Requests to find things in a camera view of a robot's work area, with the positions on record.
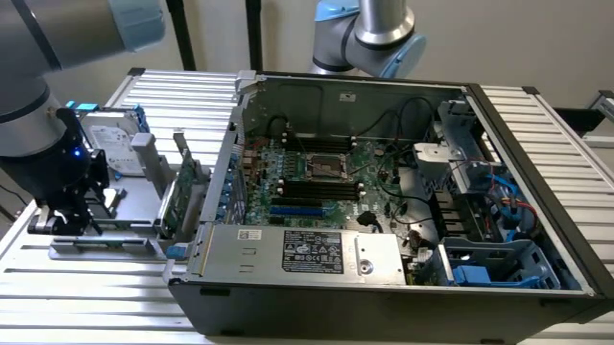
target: black cylinder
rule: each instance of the black cylinder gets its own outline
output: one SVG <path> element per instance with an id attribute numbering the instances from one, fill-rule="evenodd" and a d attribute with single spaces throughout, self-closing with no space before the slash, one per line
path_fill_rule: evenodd
<path id="1" fill-rule="evenodd" d="M 37 199 L 75 184 L 85 175 L 91 158 L 83 140 L 67 131 L 44 151 L 24 157 L 0 157 L 0 168 Z"/>

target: slotted metal rail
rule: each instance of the slotted metal rail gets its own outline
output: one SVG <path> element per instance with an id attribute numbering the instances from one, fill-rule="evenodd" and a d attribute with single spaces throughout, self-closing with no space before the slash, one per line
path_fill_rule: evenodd
<path id="1" fill-rule="evenodd" d="M 207 145 L 216 142 L 213 134 L 220 138 L 223 125 L 231 114 L 232 90 L 233 75 L 148 70 L 140 78 L 127 79 L 109 103 L 141 104 L 147 109 L 149 121 L 153 119 L 149 124 L 159 138 L 164 138 L 163 134 L 167 133 L 169 139 L 168 130 L 172 131 L 173 127 L 187 128 L 187 133 L 192 133 L 187 135 L 192 148 L 192 143 Z M 542 132 L 518 132 L 516 135 L 528 137 L 531 133 L 535 134 L 536 139 L 523 141 L 523 146 L 531 155 L 538 155 L 542 162 L 552 162 L 539 165 L 540 172 L 554 181 L 555 193 L 565 201 L 570 214 L 575 215 L 578 225 L 613 271 L 611 224 L 594 223 L 602 213 L 611 210 L 607 206 L 609 194 L 569 190 L 575 186 L 573 183 L 586 183 L 587 180 L 603 186 L 605 181 L 599 183 L 599 172 L 591 168 L 591 163 L 579 159 L 583 157 L 582 154 L 570 157 L 574 165 L 555 165 L 555 162 L 562 161 L 552 157 L 562 155 L 552 153 L 555 147 L 542 146 L 542 149 L 538 149 L 540 146 L 535 144 L 555 144 L 563 149 L 556 152 L 574 152 L 574 145 L 563 140 L 565 135 L 552 132 L 552 127 L 558 125 L 552 121 L 546 121 L 547 116 L 538 112 L 539 106 L 531 104 L 535 100 L 515 88 L 486 90 L 488 96 L 499 98 L 492 102 L 496 102 L 496 107 L 512 127 L 516 124 L 536 123 L 548 131 L 544 132 L 548 137 L 540 139 L 538 137 Z M 518 108 L 511 108 L 512 104 L 504 102 L 519 102 Z M 193 151 L 203 155 L 200 159 L 215 159 L 213 147 Z M 583 175 L 583 172 L 594 179 L 585 178 L 587 175 Z M 567 197 L 567 194 L 574 194 L 574 198 Z M 585 208 L 595 210 L 599 214 L 593 217 L 582 215 Z M 254 340 L 201 336 L 193 331 L 161 281 L 164 263 L 51 260 L 47 255 L 51 237 L 29 235 L 25 232 L 25 224 L 35 210 L 36 206 L 32 203 L 0 241 L 0 343 L 348 344 L 339 341 Z M 181 265 L 175 266 L 177 274 L 184 269 Z M 614 313 L 585 325 L 563 323 L 552 326 L 522 342 L 522 345 L 551 344 L 614 344 Z"/>

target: warning label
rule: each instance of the warning label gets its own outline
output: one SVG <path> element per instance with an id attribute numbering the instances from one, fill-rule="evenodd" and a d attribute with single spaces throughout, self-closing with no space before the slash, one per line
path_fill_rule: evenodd
<path id="1" fill-rule="evenodd" d="M 343 274 L 342 234 L 284 231 L 282 268 L 286 272 Z"/>

